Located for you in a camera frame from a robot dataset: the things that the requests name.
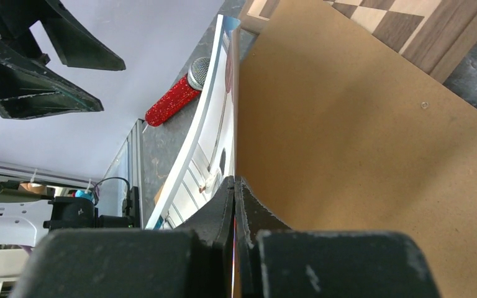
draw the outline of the microphone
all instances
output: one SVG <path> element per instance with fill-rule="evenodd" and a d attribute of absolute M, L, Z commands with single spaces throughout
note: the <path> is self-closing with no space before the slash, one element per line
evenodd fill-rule
<path fill-rule="evenodd" d="M 149 125 L 156 127 L 164 123 L 200 94 L 206 81 L 209 60 L 208 57 L 201 57 L 193 61 L 188 73 L 145 113 L 145 121 Z"/>

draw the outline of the chessboard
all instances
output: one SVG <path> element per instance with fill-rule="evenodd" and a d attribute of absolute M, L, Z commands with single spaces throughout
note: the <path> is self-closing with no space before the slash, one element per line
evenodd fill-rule
<path fill-rule="evenodd" d="M 279 1 L 248 0 L 239 16 L 242 28 L 259 34 Z M 323 2 L 441 83 L 477 41 L 477 0 Z"/>

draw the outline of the brown cardboard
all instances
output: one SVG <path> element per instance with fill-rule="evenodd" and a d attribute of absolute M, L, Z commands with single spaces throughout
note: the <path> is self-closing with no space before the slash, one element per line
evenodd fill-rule
<path fill-rule="evenodd" d="M 240 67 L 237 174 L 298 230 L 396 230 L 477 297 L 477 110 L 320 0 L 281 1 Z"/>
<path fill-rule="evenodd" d="M 156 196 L 155 196 L 155 205 L 158 203 L 158 200 L 159 200 L 160 195 L 161 195 L 161 190 L 163 189 L 164 184 L 162 184 L 162 185 L 160 186 L 160 189 L 158 190 L 158 192 L 157 192 L 157 194 L 156 194 Z"/>

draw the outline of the black cable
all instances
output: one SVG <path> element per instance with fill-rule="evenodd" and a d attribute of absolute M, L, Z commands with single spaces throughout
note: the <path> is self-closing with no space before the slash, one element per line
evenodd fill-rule
<path fill-rule="evenodd" d="M 92 187 L 92 197 L 94 198 L 94 206 L 96 206 L 99 202 L 99 196 L 98 196 L 98 192 L 96 191 L 98 189 L 98 186 L 107 181 L 107 180 L 111 180 L 111 179 L 119 179 L 119 180 L 123 180 L 123 182 L 125 182 L 125 184 L 127 185 L 127 196 L 129 195 L 129 191 L 130 191 L 130 183 L 129 183 L 129 180 L 123 178 L 123 177 L 109 177 L 109 178 L 105 178 L 103 180 L 101 180 L 100 182 L 96 183 L 96 185 L 94 185 L 94 187 Z"/>

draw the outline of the zip tie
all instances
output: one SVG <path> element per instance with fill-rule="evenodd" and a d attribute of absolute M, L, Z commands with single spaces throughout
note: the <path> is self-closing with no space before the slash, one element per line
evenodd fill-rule
<path fill-rule="evenodd" d="M 89 184 L 87 185 L 87 189 L 85 190 L 85 193 L 86 193 L 86 194 L 89 192 L 90 185 L 91 185 L 91 180 L 92 180 L 92 179 L 89 178 Z"/>
<path fill-rule="evenodd" d="M 30 183 L 34 183 L 35 175 L 37 174 L 37 169 L 34 170 L 32 177 L 30 178 Z"/>

